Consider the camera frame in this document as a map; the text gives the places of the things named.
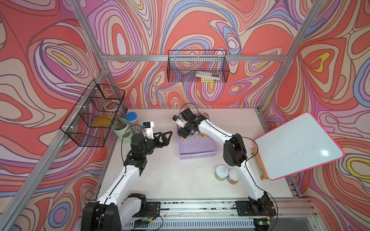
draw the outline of plastic container with blue lid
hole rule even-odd
[[[132,130],[134,134],[141,133],[141,126],[138,120],[138,116],[135,112],[129,112],[126,115],[127,121],[132,125]]]

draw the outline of purple plastic basket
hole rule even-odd
[[[187,140],[182,141],[178,134],[176,134],[176,136],[179,148],[179,157],[182,160],[215,156],[218,153],[217,143],[211,137],[189,137]]]

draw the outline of whiteboard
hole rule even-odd
[[[344,151],[310,113],[304,113],[256,139],[271,180],[344,157]]]

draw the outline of blue lid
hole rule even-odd
[[[126,119],[128,120],[128,121],[134,121],[134,120],[136,120],[138,118],[138,116],[136,115],[136,113],[135,112],[129,112],[129,113],[127,113],[127,115],[126,115]]]

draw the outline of white lid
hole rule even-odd
[[[229,177],[233,181],[239,181],[240,180],[240,176],[239,176],[238,172],[235,169],[230,170]]]
[[[229,175],[229,170],[225,165],[219,165],[216,168],[216,174],[221,178],[226,178]]]

